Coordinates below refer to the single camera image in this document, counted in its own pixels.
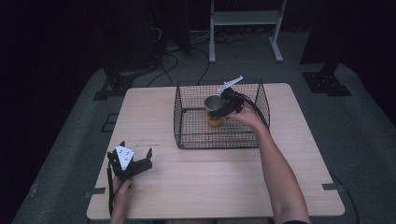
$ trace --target gray carpet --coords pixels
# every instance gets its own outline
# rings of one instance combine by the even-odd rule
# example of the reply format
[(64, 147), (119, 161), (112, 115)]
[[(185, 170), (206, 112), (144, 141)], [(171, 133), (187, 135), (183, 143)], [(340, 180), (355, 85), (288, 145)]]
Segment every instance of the gray carpet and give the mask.
[[(217, 62), (204, 80), (230, 80), (240, 75), (264, 83), (291, 85), (329, 171), (353, 197), (361, 223), (394, 223), (396, 219), (396, 129), (363, 88), (359, 77), (342, 64), (335, 74), (352, 96), (329, 97), (311, 93), (302, 72), (318, 71), (322, 64), (299, 65), (309, 33), (281, 33), (278, 44), (285, 59), (277, 63), (268, 34), (246, 35), (231, 45), (216, 45)], [(207, 52), (208, 45), (194, 46)], [(198, 80), (207, 58), (176, 52), (178, 65), (169, 72), (173, 83)], [(176, 60), (164, 57), (171, 68)], [(146, 87), (163, 71), (139, 77), (134, 87)], [(102, 88), (103, 70), (92, 74), (64, 124), (46, 162), (13, 223), (106, 223), (88, 220), (86, 210), (111, 133), (101, 132), (108, 114), (118, 113), (122, 97), (92, 98)], [(167, 75), (150, 87), (171, 86)], [(355, 209), (340, 192), (346, 212), (340, 217), (312, 217), (312, 223), (356, 223)]]

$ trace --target forearm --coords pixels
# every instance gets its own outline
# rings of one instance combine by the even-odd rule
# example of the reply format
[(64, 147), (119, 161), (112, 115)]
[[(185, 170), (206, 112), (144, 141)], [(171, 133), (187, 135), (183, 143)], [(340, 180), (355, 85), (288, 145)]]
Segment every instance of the forearm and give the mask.
[(115, 207), (111, 214), (110, 224), (123, 224), (126, 217), (126, 209), (124, 207)]
[(294, 172), (263, 125), (254, 128), (259, 142), (262, 173), (270, 193), (276, 223), (298, 219), (309, 222), (304, 196)]

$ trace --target table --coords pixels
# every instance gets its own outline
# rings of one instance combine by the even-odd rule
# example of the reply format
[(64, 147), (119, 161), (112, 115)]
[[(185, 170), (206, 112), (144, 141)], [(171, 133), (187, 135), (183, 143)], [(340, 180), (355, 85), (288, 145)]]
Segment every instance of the table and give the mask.
[(215, 26), (217, 25), (262, 25), (274, 24), (274, 35), (269, 37), (271, 48), (276, 61), (283, 63), (283, 57), (277, 46), (277, 38), (282, 24), (287, 0), (282, 0), (279, 10), (267, 11), (215, 11), (215, 0), (211, 1), (210, 7), (210, 40), (209, 40), (209, 61), (216, 62), (215, 48)]
[[(309, 216), (341, 216), (345, 207), (288, 84), (264, 84), (271, 112), (271, 133), (293, 169)], [(152, 148), (153, 168), (134, 177), (128, 218), (272, 217), (257, 148), (179, 149), (173, 134), (175, 87), (127, 91), (107, 151), (120, 142), (134, 158)], [(109, 219), (105, 156), (87, 210), (90, 219)]]

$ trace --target black cable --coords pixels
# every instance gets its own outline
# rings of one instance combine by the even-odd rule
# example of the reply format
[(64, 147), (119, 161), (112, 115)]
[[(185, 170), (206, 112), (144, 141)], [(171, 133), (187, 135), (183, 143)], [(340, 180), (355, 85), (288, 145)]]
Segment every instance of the black cable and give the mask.
[(354, 209), (354, 211), (355, 211), (356, 223), (357, 223), (357, 224), (361, 223), (361, 219), (359, 218), (358, 207), (356, 206), (355, 201), (354, 201), (353, 198), (352, 198), (352, 195), (349, 193), (349, 191), (347, 190), (347, 188), (344, 186), (343, 182), (341, 182), (341, 180), (340, 180), (337, 176), (333, 175), (332, 173), (330, 173), (330, 176), (331, 176), (332, 178), (334, 178), (335, 180), (337, 180), (338, 183), (343, 187), (343, 189), (344, 189), (344, 191), (346, 192), (346, 195), (349, 197), (349, 200), (351, 201), (352, 206), (353, 206), (353, 209)]
[(201, 52), (206, 56), (206, 58), (207, 58), (207, 66), (206, 66), (206, 69), (205, 69), (204, 73), (201, 75), (201, 77), (199, 78), (198, 83), (197, 83), (197, 86), (199, 86), (199, 85), (201, 84), (202, 79), (203, 79), (204, 76), (206, 75), (207, 70), (209, 70), (209, 65), (210, 65), (210, 62), (209, 62), (209, 55), (207, 55), (207, 53), (206, 53), (204, 50), (202, 50), (202, 49), (196, 49), (196, 48), (191, 48), (191, 49), (195, 49), (195, 50), (201, 51)]
[(221, 34), (216, 35), (215, 42), (217, 44), (222, 44), (222, 45), (231, 45), (236, 42), (242, 41), (246, 38), (245, 35), (243, 35), (243, 34), (238, 34), (238, 35), (241, 35), (242, 37), (221, 33)]
[(231, 11), (234, 11), (235, 10), (235, 8), (236, 8), (236, 4), (238, 3), (238, 0), (235, 0), (234, 2), (233, 2), (233, 8), (231, 9)]
[(262, 123), (265, 125), (265, 127), (267, 127), (267, 129), (270, 129), (269, 124), (267, 123), (267, 120), (265, 120), (264, 115), (262, 114), (262, 112), (260, 111), (260, 109), (250, 100), (250, 98), (248, 98), (245, 94), (242, 93), (234, 93), (231, 95), (227, 95), (227, 96), (232, 96), (233, 98), (236, 99), (240, 99), (243, 100), (244, 102), (248, 103), (249, 105), (251, 105), (251, 107), (253, 107), (253, 109), (256, 111), (256, 113), (259, 115), (260, 119), (262, 119)]
[(203, 44), (207, 44), (209, 43), (209, 31), (201, 31), (198, 32), (197, 34), (192, 34), (191, 35), (199, 35), (199, 37), (193, 39), (190, 44), (193, 46), (197, 46), (197, 45), (203, 45)]
[(178, 58), (177, 58), (176, 56), (174, 56), (174, 55), (171, 55), (171, 54), (166, 54), (166, 55), (167, 55), (167, 56), (171, 56), (171, 57), (173, 57), (174, 59), (176, 59), (175, 65), (172, 66), (171, 69), (169, 69), (169, 70), (163, 69), (164, 72), (161, 73), (161, 74), (159, 74), (158, 76), (156, 76), (154, 79), (152, 79), (152, 80), (150, 81), (150, 83), (149, 83), (146, 87), (149, 87), (157, 78), (159, 78), (159, 77), (161, 77), (161, 76), (163, 76), (163, 75), (165, 75), (165, 74), (168, 75), (169, 79), (171, 80), (171, 82), (172, 82), (172, 84), (173, 84), (173, 81), (172, 81), (172, 78), (171, 78), (170, 75), (169, 75), (169, 72), (172, 71), (173, 69), (175, 69), (175, 68), (177, 67), (177, 65), (178, 65)]
[(108, 162), (107, 165), (107, 181), (108, 181), (108, 212), (111, 214), (113, 213), (113, 202), (114, 202), (114, 194), (113, 192), (113, 177), (111, 173), (111, 165), (110, 161)]

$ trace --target black wire cage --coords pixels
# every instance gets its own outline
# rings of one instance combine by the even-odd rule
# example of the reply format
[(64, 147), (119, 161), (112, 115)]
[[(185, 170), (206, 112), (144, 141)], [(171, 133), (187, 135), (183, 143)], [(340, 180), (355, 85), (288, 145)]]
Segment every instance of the black wire cage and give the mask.
[[(254, 132), (236, 120), (224, 119), (217, 128), (208, 125), (204, 101), (210, 95), (219, 95), (218, 87), (223, 83), (207, 81), (201, 84), (177, 83), (174, 110), (177, 146), (182, 149), (258, 147)], [(245, 94), (260, 109), (269, 127), (270, 110), (262, 81), (243, 79), (232, 88)]]

